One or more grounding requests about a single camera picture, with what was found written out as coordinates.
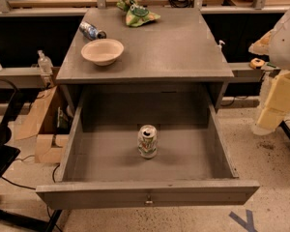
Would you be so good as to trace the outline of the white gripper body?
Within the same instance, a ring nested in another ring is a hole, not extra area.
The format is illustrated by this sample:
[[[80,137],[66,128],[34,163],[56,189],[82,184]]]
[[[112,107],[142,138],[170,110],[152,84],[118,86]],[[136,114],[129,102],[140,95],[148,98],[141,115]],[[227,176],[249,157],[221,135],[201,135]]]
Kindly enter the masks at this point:
[[[257,107],[258,120],[280,120],[282,113],[276,108],[276,75],[265,73]]]

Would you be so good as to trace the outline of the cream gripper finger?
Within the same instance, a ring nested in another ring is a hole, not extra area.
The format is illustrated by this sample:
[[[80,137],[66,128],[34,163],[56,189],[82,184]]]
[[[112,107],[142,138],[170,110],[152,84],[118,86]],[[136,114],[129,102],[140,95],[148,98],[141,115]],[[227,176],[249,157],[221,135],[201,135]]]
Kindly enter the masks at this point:
[[[270,134],[276,130],[285,116],[285,112],[258,106],[251,130],[256,135]]]
[[[290,71],[283,71],[272,80],[265,106],[280,112],[290,112]]]

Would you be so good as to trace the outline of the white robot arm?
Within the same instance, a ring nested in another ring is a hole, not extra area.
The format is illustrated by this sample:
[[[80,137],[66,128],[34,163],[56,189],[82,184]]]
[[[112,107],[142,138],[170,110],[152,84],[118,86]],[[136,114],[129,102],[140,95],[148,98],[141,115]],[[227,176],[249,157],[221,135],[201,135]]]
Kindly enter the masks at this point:
[[[268,76],[262,83],[252,126],[254,134],[266,135],[274,132],[290,113],[290,8],[248,51],[268,55],[270,64],[280,69],[274,78]]]

